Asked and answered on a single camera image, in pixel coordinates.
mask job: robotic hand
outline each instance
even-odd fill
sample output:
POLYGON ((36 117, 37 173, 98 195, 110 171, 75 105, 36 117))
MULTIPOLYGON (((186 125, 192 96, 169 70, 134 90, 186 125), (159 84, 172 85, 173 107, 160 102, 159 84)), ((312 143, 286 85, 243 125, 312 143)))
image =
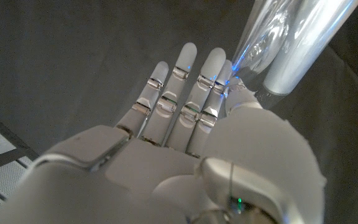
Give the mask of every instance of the robotic hand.
POLYGON ((211 51, 167 133, 195 58, 187 43, 158 100, 165 62, 115 127, 40 156, 0 223, 322 223, 325 179, 308 143, 231 77, 223 49, 211 51))

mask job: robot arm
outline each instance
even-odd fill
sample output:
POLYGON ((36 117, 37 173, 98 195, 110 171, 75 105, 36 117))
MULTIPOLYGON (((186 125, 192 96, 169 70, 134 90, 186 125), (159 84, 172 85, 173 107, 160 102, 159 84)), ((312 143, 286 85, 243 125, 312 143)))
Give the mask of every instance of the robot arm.
POLYGON ((115 127, 40 156, 0 223, 322 223, 325 179, 308 143, 231 77, 223 49, 210 53, 167 133, 195 57, 186 44, 158 100, 165 62, 115 127))

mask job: silver joint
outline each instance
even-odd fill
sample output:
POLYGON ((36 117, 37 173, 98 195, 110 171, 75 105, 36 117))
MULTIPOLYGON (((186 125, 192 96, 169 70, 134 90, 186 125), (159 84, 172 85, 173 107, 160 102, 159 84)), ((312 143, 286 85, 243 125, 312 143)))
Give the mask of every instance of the silver joint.
POLYGON ((189 121, 192 123, 196 122, 198 120, 198 116, 200 115, 200 112, 194 110, 193 108, 185 105, 180 113, 189 121))
POLYGON ((217 118, 209 113, 202 112, 200 121, 207 127, 213 128, 217 118))
POLYGON ((157 102, 157 106, 168 113, 174 113, 177 109, 177 103, 173 100, 166 98, 165 96, 161 96, 161 98, 157 102))
POLYGON ((212 81, 212 80, 209 80, 207 78, 205 78, 204 76, 202 75, 199 75, 198 76, 198 79, 197 81, 203 85, 205 85, 207 88, 212 88, 215 84, 215 81, 212 81))
POLYGON ((147 107, 141 103, 138 103, 138 102, 136 102, 132 105, 132 109, 139 111, 146 116, 150 115, 150 112, 151 112, 149 107, 147 107))
POLYGON ((187 76, 189 75, 188 72, 183 71, 182 69, 180 69, 176 66, 173 68, 172 74, 182 80, 187 79, 187 76))
POLYGON ((163 87, 163 84, 160 83, 158 80, 155 80, 154 78, 149 78, 149 80, 147 80, 147 84, 149 84, 152 88, 156 90, 160 90, 161 87, 163 87))
POLYGON ((224 85, 215 82, 214 91, 215 91, 216 93, 223 94, 223 93, 224 93, 224 85))

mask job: fingertip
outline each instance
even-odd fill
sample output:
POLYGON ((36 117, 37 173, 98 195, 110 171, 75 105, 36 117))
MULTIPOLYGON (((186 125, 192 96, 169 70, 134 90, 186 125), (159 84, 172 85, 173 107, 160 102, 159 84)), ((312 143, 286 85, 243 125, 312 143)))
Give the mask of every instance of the fingertip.
POLYGON ((208 58, 205 60, 203 67, 201 68, 202 76, 206 78, 213 78, 219 74, 226 59, 225 51, 220 48, 216 47, 213 49, 208 58))
POLYGON ((175 64, 176 67, 183 71, 190 72, 193 68, 194 61, 197 56, 197 47, 195 44, 189 42, 183 46, 180 51, 178 60, 175 64))
POLYGON ((160 83, 164 83, 165 78, 168 74, 168 70, 168 64, 166 62, 161 61, 155 66, 155 69, 150 77, 160 83))

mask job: transparent tube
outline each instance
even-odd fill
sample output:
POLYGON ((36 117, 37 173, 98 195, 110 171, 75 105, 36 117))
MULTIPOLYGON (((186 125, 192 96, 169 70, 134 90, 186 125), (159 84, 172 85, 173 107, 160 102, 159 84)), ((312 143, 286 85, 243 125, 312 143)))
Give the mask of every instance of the transparent tube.
POLYGON ((358 0, 304 0, 264 80, 264 91, 291 93, 357 5, 358 0))
POLYGON ((232 60, 234 73, 246 68, 258 74, 273 61, 288 34, 300 1, 255 1, 232 60))

